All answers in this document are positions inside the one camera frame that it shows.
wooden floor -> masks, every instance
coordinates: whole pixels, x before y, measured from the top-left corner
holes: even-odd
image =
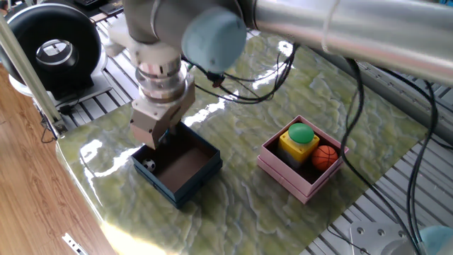
[[[31,99],[7,78],[0,65],[0,254],[75,254],[66,232],[90,255],[115,254],[58,163],[55,143],[41,143]]]

open box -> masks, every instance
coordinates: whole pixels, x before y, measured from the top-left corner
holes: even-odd
[[[167,142],[153,150],[146,145],[132,155],[137,172],[170,203],[180,208],[222,167],[220,152],[183,123],[176,135],[168,134]],[[142,165],[145,159],[156,163],[150,172]]]
[[[285,133],[294,123],[304,123],[310,126],[320,139],[319,146],[328,145],[337,152],[339,158],[325,172],[315,169],[310,159],[308,159],[300,169],[292,169],[276,156],[280,135]],[[333,139],[300,115],[265,142],[258,155],[258,166],[303,203],[306,203],[324,184],[326,184],[328,178],[339,170],[342,163],[343,160],[340,157],[339,141]]]

green dome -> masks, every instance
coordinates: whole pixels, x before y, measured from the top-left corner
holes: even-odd
[[[302,123],[292,124],[288,133],[291,140],[302,144],[309,143],[314,138],[314,132],[311,127]]]

table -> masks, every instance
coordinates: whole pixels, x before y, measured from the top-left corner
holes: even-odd
[[[277,68],[278,52],[288,55],[291,45],[277,36],[250,35],[230,72],[266,77]],[[256,106],[197,91],[183,121],[220,149],[224,167],[182,210],[133,168],[129,156],[141,144],[129,129],[130,104],[58,140],[59,160],[114,249],[120,254],[299,254],[325,230],[328,218],[333,221],[359,198],[365,187],[347,169],[303,205],[256,166],[260,146],[298,114],[338,140],[344,133],[354,79],[306,48],[298,51],[293,66],[274,99]],[[210,86],[201,73],[193,74],[199,85]],[[249,86],[264,94],[272,82],[271,76]],[[226,87],[251,96],[233,81]],[[365,111],[348,143],[349,158],[375,182],[423,137],[425,128],[366,93]]]

basketball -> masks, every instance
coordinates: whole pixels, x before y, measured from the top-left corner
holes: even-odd
[[[327,145],[317,147],[311,155],[311,162],[319,171],[325,171],[338,159],[335,150]]]

